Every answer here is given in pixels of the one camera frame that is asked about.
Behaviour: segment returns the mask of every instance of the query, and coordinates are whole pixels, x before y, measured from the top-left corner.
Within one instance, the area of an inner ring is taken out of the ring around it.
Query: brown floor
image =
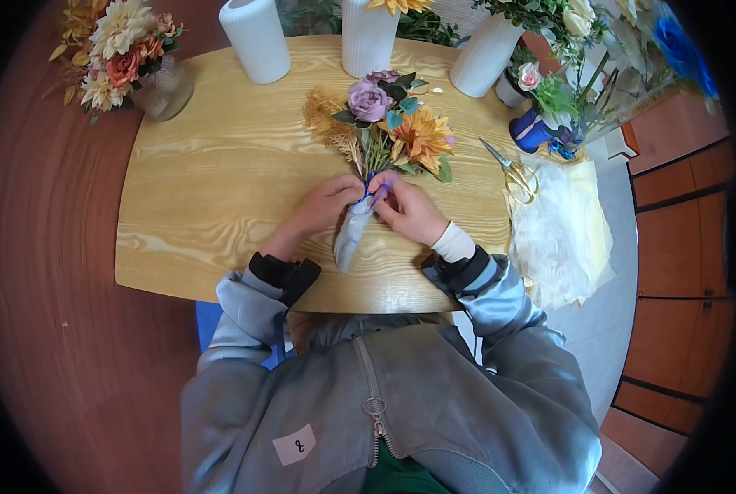
[[[228,46],[223,0],[156,0],[180,58]],[[116,224],[141,112],[91,127],[56,80],[51,0],[0,83],[0,394],[64,492],[178,492],[194,302],[115,284]]]

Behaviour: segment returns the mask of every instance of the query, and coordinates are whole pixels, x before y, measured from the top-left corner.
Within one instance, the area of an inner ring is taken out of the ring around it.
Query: green shirt
[[[396,460],[384,441],[379,441],[379,462],[368,469],[362,485],[362,494],[393,494],[416,492],[418,494],[452,494],[436,481],[428,470],[415,460]]]

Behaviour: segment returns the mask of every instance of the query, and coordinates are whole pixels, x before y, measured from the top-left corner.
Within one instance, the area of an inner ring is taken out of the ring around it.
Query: white paper label
[[[313,428],[310,427],[310,424],[307,424],[290,436],[272,440],[272,443],[283,466],[296,463],[304,460],[310,450],[315,447]]]

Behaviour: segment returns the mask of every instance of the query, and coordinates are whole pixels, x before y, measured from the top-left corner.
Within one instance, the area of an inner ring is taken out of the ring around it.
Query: zipper
[[[368,349],[365,348],[362,336],[357,336],[354,340],[357,342],[357,347],[359,348],[358,354],[362,361],[365,375],[368,376],[369,398],[363,401],[362,410],[373,418],[373,458],[368,465],[368,468],[373,468],[379,462],[379,440],[384,440],[387,444],[387,450],[390,451],[390,455],[394,459],[400,460],[401,458],[395,454],[393,444],[387,435],[387,428],[384,426],[384,422],[381,421],[381,414],[387,409],[387,403],[379,397],[379,391],[376,389],[376,373],[373,370],[373,362],[368,355]]]

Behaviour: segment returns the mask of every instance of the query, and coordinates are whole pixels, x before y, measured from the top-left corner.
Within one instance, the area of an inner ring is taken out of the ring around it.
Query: hand
[[[373,209],[402,237],[431,247],[450,223],[420,186],[404,182],[395,170],[373,177],[368,192],[377,191]]]
[[[343,209],[364,196],[364,186],[356,175],[336,175],[324,180],[269,235],[261,255],[290,261],[300,243],[337,223]]]

